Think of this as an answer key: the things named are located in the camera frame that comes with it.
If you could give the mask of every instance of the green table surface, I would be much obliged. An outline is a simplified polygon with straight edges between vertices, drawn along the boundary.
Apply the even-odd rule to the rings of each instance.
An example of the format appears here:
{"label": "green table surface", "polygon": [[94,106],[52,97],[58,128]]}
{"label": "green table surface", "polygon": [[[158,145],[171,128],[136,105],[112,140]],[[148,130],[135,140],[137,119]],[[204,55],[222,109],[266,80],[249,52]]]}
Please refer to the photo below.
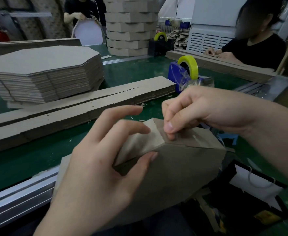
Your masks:
{"label": "green table surface", "polygon": [[[91,48],[99,51],[102,56],[109,54],[105,45],[91,46]],[[171,60],[165,57],[154,57],[104,65],[105,81],[100,88],[118,86],[159,75],[167,77],[170,62]],[[248,83],[246,80],[208,69],[200,68],[199,74],[212,76],[217,88],[232,90]],[[161,103],[166,99],[167,97],[162,97],[145,103],[143,112],[139,116],[133,116],[132,119],[148,120],[152,117],[162,119]],[[0,113],[7,111],[10,109],[6,108],[5,102],[0,98]],[[61,158],[71,154],[73,148],[83,139],[93,123],[94,121],[82,124],[0,152],[0,190],[60,164]],[[265,161],[244,139],[240,138],[234,148],[245,164],[250,165],[248,159],[251,159],[264,174],[288,184],[288,180]],[[288,188],[280,193],[280,197],[286,202],[288,208]],[[288,235],[288,220],[272,226],[260,235]]]}

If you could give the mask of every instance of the yellow tape roll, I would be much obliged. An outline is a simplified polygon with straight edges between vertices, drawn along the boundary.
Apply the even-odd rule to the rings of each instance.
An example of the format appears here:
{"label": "yellow tape roll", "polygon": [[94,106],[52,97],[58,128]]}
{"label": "yellow tape roll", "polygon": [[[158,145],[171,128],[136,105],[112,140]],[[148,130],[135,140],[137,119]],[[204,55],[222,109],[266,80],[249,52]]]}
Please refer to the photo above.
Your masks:
{"label": "yellow tape roll", "polygon": [[181,56],[178,60],[178,64],[184,67],[192,80],[196,80],[199,77],[199,68],[197,62],[192,55]]}
{"label": "yellow tape roll", "polygon": [[158,32],[154,37],[154,40],[161,40],[161,39],[167,41],[167,35],[165,32]]}

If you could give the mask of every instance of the person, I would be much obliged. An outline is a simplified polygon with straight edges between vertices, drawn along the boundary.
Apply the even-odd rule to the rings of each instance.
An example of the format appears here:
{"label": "person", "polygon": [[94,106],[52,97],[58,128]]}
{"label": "person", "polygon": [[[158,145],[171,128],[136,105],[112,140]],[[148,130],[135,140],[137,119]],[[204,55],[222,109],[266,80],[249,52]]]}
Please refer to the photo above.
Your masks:
{"label": "person", "polygon": [[272,26],[280,22],[285,1],[247,0],[237,18],[236,37],[220,50],[207,49],[205,55],[218,55],[228,62],[277,70],[286,45],[272,32]]}
{"label": "person", "polygon": [[[142,122],[121,120],[142,109],[119,106],[102,112],[74,148],[55,200],[34,236],[91,235],[130,204],[158,154],[142,156],[124,177],[112,164],[129,135],[150,132]],[[242,136],[288,178],[288,108],[235,91],[190,86],[164,101],[162,114],[170,139],[205,122]]]}
{"label": "person", "polygon": [[106,7],[103,0],[95,0],[95,2],[91,0],[65,0],[64,10],[63,20],[66,24],[72,21],[75,26],[78,20],[83,21],[95,16],[102,26],[106,26]]}

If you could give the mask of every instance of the black shirt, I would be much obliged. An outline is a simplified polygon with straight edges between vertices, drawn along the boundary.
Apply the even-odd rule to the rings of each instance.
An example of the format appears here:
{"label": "black shirt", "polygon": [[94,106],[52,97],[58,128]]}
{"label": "black shirt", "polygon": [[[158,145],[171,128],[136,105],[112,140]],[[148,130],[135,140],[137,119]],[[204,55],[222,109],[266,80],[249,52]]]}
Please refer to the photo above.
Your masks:
{"label": "black shirt", "polygon": [[[105,21],[105,12],[106,6],[104,5],[103,0],[96,0],[98,5],[98,10],[100,14],[100,19],[98,15],[97,5],[91,0],[86,0],[81,2],[79,0],[66,0],[64,4],[64,10],[66,13],[72,14],[74,12],[81,12],[87,18],[91,18],[91,15],[95,16],[103,26],[106,26]],[[73,25],[77,23],[77,19],[73,19]]]}
{"label": "black shirt", "polygon": [[276,34],[252,46],[248,39],[233,39],[222,48],[222,52],[232,52],[244,64],[277,70],[285,52],[285,42]]}

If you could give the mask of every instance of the woman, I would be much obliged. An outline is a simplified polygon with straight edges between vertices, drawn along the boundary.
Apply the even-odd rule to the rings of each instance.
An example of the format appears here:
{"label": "woman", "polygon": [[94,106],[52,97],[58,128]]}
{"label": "woman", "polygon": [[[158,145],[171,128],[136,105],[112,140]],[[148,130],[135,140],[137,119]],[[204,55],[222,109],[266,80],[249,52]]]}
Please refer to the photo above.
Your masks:
{"label": "woman", "polygon": [[[103,111],[74,148],[55,200],[34,236],[89,236],[130,204],[157,153],[142,156],[124,177],[112,163],[129,135],[150,132],[142,122],[120,120],[142,109],[119,106]],[[205,122],[240,134],[288,178],[287,108],[235,91],[191,86],[163,102],[162,113],[170,139],[185,127]]]}
{"label": "woman", "polygon": [[286,0],[247,0],[238,15],[236,37],[221,50],[207,49],[205,55],[277,70],[286,46],[271,28],[280,21],[285,3]]}

